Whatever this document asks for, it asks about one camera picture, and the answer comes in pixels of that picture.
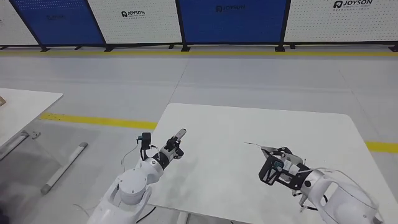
table leg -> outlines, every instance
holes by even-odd
[[[180,212],[177,219],[177,224],[187,224],[190,213]]]
[[[72,152],[72,154],[69,156],[67,164],[65,164],[64,166],[59,168],[56,171],[56,173],[50,178],[50,180],[42,187],[42,189],[40,191],[43,195],[47,194],[50,191],[50,189],[54,186],[54,184],[57,182],[57,180],[59,178],[61,178],[63,173],[65,173],[65,171],[67,171],[69,166],[72,165],[73,161],[79,156],[79,154],[82,152],[82,150],[84,150],[84,148],[87,145],[88,144],[86,142],[83,142],[75,149],[75,151]]]
[[[14,138],[2,151],[0,151],[0,160],[5,158],[15,147],[17,147],[25,138],[29,137],[27,133],[20,133],[19,136]]]

white tabletop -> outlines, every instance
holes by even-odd
[[[62,97],[61,93],[0,88],[0,147]]]
[[[252,224],[323,223],[314,211],[299,213],[290,189],[259,180],[266,159],[246,141],[287,146],[309,167],[344,171],[377,199],[387,224],[398,220],[398,204],[347,115],[170,104],[152,143],[163,146],[181,128],[185,155],[153,185],[152,205]]]

white pegboard panel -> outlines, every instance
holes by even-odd
[[[285,41],[397,41],[397,23],[398,0],[292,0]]]
[[[88,0],[88,2],[109,44],[182,41],[175,0]]]
[[[8,0],[0,0],[0,45],[37,45]]]

pegboard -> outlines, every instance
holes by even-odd
[[[397,41],[397,23],[398,0],[292,0],[285,41]]]
[[[109,44],[182,42],[175,0],[88,0]]]
[[[0,0],[0,45],[38,43],[8,0]]]
[[[278,42],[286,0],[180,0],[187,42]]]
[[[84,0],[14,0],[44,45],[103,44]]]

white cylinder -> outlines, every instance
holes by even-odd
[[[126,205],[138,204],[145,193],[147,175],[139,169],[129,169],[120,176],[119,189]]]

